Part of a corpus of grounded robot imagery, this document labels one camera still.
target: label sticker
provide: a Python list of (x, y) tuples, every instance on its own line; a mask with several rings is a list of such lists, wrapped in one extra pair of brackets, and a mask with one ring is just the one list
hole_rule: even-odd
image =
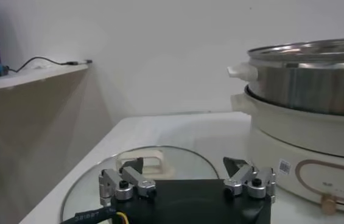
[(291, 171), (291, 163), (288, 163), (287, 161), (280, 159), (278, 172), (284, 175), (289, 175), (290, 171)]

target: wall shelf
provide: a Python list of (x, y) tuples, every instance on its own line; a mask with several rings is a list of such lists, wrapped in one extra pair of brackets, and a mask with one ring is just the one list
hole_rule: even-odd
[(45, 80), (51, 77), (69, 74), (88, 69), (88, 65), (54, 66), (41, 69), (25, 69), (19, 73), (10, 72), (9, 75), (0, 77), (0, 89)]

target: white table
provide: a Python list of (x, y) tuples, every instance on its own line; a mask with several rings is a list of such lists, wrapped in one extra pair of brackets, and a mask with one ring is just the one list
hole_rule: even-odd
[[(246, 159), (250, 117), (242, 113), (131, 117), (124, 119), (21, 221), (21, 224), (59, 223), (66, 193), (89, 168), (119, 152), (149, 145), (173, 145), (194, 150), (209, 159), (222, 178), (223, 156)], [(324, 216), (319, 206), (277, 191), (272, 223), (344, 223), (344, 213)]]

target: black cable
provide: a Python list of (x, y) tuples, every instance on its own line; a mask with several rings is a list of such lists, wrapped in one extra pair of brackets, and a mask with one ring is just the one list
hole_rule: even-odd
[[(56, 61), (53, 61), (51, 59), (48, 59), (48, 58), (45, 58), (45, 57), (41, 57), (41, 56), (36, 56), (36, 57), (32, 57), (30, 59), (28, 59), (28, 61), (26, 61), (20, 68), (18, 68), (17, 70), (14, 70), (10, 67), (8, 67), (8, 70), (9, 71), (13, 71), (13, 72), (19, 72), (20, 70), (22, 70), (24, 67), (26, 67), (26, 65), (28, 65), (30, 62), (34, 61), (35, 59), (42, 59), (42, 60), (46, 60), (46, 61), (49, 61), (53, 64), (56, 64), (56, 65), (79, 65), (80, 63), (78, 61), (67, 61), (67, 62), (64, 62), (64, 63), (59, 63), (59, 62), (56, 62)], [(85, 64), (89, 64), (89, 63), (92, 63), (92, 60), (85, 60), (84, 62)]]
[(73, 218), (67, 219), (61, 224), (97, 224), (104, 220), (111, 219), (116, 215), (116, 209), (112, 207), (103, 207), (97, 210), (78, 212)]

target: yellow wire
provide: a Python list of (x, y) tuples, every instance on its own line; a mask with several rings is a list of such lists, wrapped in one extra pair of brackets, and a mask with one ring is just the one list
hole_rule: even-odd
[(117, 212), (116, 214), (124, 219), (124, 223), (125, 223), (125, 224), (130, 224), (130, 223), (128, 222), (127, 215), (125, 215), (123, 212)]

